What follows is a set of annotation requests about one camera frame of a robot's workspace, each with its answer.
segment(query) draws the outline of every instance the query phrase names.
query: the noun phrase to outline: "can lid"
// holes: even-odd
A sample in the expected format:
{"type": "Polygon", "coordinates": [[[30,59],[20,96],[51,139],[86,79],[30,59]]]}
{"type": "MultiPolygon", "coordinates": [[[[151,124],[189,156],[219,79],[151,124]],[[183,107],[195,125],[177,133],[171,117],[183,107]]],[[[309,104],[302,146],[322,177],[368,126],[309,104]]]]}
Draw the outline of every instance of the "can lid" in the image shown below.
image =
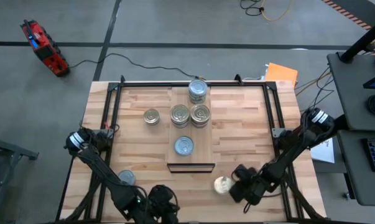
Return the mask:
{"type": "Polygon", "coordinates": [[[203,80],[194,80],[188,85],[188,90],[196,95],[204,95],[207,87],[203,80]]]}
{"type": "Polygon", "coordinates": [[[170,110],[170,119],[175,123],[184,123],[190,117],[190,112],[185,105],[176,105],[170,110]]]}
{"type": "Polygon", "coordinates": [[[144,121],[149,124],[155,124],[160,119],[160,113],[156,109],[148,109],[144,112],[144,121]]]}
{"type": "Polygon", "coordinates": [[[122,170],[118,174],[118,178],[121,181],[127,182],[129,185],[134,185],[136,181],[135,175],[131,170],[122,170]]]}
{"type": "Polygon", "coordinates": [[[206,122],[210,118],[210,110],[205,105],[195,105],[191,111],[192,120],[196,122],[206,122]]]}
{"type": "Polygon", "coordinates": [[[194,143],[188,136],[180,136],[175,141],[175,151],[181,156],[188,156],[193,152],[194,143]]]}

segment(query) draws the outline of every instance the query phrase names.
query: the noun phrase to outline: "white paper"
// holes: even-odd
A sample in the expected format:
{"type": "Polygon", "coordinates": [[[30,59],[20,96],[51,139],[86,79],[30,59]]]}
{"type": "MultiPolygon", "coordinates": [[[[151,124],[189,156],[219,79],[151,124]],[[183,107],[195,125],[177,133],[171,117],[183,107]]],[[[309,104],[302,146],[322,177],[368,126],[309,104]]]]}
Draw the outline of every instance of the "white paper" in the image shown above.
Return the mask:
{"type": "Polygon", "coordinates": [[[327,139],[321,142],[319,145],[313,147],[310,150],[310,155],[312,156],[312,159],[315,159],[318,161],[335,163],[332,138],[327,139]]]}

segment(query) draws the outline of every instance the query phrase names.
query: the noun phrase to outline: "orange striped tape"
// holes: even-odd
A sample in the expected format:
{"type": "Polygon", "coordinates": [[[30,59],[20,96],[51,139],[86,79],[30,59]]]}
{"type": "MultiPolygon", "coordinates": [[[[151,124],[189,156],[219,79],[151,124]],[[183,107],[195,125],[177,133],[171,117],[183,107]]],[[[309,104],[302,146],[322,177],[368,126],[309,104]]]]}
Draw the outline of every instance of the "orange striped tape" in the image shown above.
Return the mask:
{"type": "Polygon", "coordinates": [[[361,26],[362,28],[366,29],[366,30],[369,30],[371,29],[371,26],[368,25],[367,23],[359,20],[356,16],[354,16],[352,13],[344,10],[341,6],[335,4],[333,1],[331,0],[322,0],[323,2],[325,2],[325,4],[331,6],[333,9],[337,10],[340,14],[344,15],[345,17],[347,17],[348,19],[350,19],[351,21],[355,22],[357,25],[361,26]]]}

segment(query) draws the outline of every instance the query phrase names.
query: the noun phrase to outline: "round object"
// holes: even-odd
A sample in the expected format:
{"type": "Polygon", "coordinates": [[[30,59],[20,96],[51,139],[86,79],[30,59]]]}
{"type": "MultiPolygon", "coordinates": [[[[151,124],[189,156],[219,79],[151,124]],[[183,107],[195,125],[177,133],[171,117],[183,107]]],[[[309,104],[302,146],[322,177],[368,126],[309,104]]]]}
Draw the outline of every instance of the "round object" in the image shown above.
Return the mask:
{"type": "Polygon", "coordinates": [[[215,191],[220,195],[227,194],[233,185],[234,181],[229,177],[219,177],[213,183],[215,191]]]}
{"type": "Polygon", "coordinates": [[[206,97],[206,89],[208,86],[203,80],[193,80],[188,85],[188,97],[194,104],[203,103],[206,97]]]}
{"type": "Polygon", "coordinates": [[[195,105],[191,110],[192,124],[196,128],[203,128],[210,120],[210,110],[205,105],[195,105]]]}
{"type": "Polygon", "coordinates": [[[149,125],[155,125],[160,121],[160,113],[156,109],[148,109],[144,112],[144,121],[149,125]]]}
{"type": "Polygon", "coordinates": [[[127,182],[129,185],[134,185],[136,181],[136,177],[131,170],[122,170],[118,174],[118,178],[121,181],[127,182]]]}
{"type": "Polygon", "coordinates": [[[185,105],[176,105],[170,110],[170,119],[176,128],[184,128],[187,126],[190,112],[185,105]]]}
{"type": "Polygon", "coordinates": [[[175,141],[175,152],[180,156],[189,156],[193,152],[194,143],[188,136],[180,136],[175,141]]]}

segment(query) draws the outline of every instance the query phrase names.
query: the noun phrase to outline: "tin can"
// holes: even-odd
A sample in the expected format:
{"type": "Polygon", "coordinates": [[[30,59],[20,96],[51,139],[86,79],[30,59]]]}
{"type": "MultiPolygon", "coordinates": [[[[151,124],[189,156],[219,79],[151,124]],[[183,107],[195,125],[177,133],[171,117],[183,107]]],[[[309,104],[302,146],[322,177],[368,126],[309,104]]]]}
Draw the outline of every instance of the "tin can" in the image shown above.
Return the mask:
{"type": "Polygon", "coordinates": [[[210,110],[205,105],[193,106],[191,112],[192,124],[196,128],[204,128],[210,120],[210,110]]]}
{"type": "Polygon", "coordinates": [[[194,143],[188,136],[180,136],[175,141],[175,152],[180,156],[189,156],[193,152],[194,143]]]}
{"type": "Polygon", "coordinates": [[[134,185],[136,181],[136,177],[131,170],[122,170],[118,174],[118,178],[121,181],[127,182],[129,185],[134,185]]]}
{"type": "Polygon", "coordinates": [[[156,125],[160,121],[160,113],[156,109],[148,109],[144,112],[144,121],[148,125],[156,125]]]}
{"type": "Polygon", "coordinates": [[[194,104],[204,103],[208,86],[203,80],[193,80],[188,85],[188,97],[194,104]]]}
{"type": "Polygon", "coordinates": [[[185,105],[176,105],[170,110],[170,119],[176,128],[184,128],[188,124],[190,112],[185,105]]]}

